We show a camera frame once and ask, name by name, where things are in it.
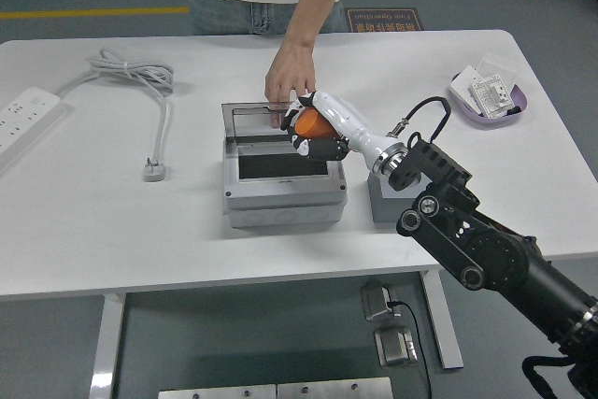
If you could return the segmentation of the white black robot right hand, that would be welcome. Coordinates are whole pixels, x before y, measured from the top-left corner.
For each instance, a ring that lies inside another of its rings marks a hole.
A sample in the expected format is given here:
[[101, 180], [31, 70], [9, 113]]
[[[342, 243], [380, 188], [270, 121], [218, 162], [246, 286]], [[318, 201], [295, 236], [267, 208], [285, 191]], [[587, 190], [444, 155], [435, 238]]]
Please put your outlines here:
[[[306, 126], [310, 111], [329, 123], [335, 135], [308, 137], [302, 133], [300, 128]], [[353, 150], [361, 153], [369, 170], [376, 171], [390, 159], [407, 154], [398, 139], [374, 132], [353, 105], [320, 91], [297, 98], [282, 119], [280, 129], [289, 134], [297, 152], [310, 159], [341, 161]]]

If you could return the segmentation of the person's left hand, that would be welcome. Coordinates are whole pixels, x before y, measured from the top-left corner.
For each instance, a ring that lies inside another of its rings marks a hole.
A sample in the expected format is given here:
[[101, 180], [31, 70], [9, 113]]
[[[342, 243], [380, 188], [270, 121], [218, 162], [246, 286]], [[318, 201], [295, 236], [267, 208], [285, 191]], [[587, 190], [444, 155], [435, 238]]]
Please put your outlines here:
[[297, 96], [316, 90], [314, 41], [283, 40], [265, 76], [264, 95], [270, 103], [285, 103], [291, 92]]

